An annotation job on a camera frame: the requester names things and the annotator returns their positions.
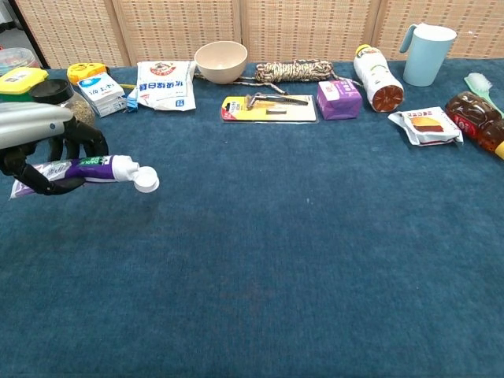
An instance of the rope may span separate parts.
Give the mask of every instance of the rope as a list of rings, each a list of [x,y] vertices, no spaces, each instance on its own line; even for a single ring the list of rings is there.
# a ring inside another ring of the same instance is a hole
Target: rope
[[[195,73],[195,76],[200,79],[205,79],[201,74]],[[286,81],[324,81],[334,77],[336,80],[349,80],[355,85],[362,87],[359,82],[346,79],[335,74],[330,61],[315,60],[296,60],[292,63],[261,63],[256,67],[254,77],[240,76],[240,80],[255,80],[256,83],[248,83],[243,81],[234,81],[232,84],[247,85],[250,87],[268,86],[280,93],[286,95],[287,92],[281,90],[273,83],[281,83]]]

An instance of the light blue pitcher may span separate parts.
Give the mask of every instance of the light blue pitcher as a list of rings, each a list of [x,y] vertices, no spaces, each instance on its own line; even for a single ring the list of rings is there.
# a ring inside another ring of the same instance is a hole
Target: light blue pitcher
[[[411,25],[399,49],[401,53],[409,51],[404,81],[416,87],[434,83],[455,38],[455,30],[443,26]]]

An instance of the purple box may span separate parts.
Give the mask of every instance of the purple box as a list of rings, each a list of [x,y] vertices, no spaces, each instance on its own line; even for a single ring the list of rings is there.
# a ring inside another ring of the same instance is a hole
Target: purple box
[[[325,120],[357,118],[362,106],[359,91],[349,80],[321,81],[317,104]]]

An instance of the milk powder bag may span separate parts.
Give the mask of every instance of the milk powder bag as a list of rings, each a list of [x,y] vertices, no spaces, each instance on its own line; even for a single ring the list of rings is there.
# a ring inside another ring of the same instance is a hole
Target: milk powder bag
[[[192,79],[194,61],[141,61],[138,63],[138,103],[156,110],[196,108]]]

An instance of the yellow tape measure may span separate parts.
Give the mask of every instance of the yellow tape measure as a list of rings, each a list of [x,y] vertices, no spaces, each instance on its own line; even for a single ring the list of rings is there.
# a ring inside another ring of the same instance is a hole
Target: yellow tape measure
[[[76,63],[69,67],[66,75],[70,83],[77,85],[81,80],[102,72],[107,72],[107,67],[103,63]]]

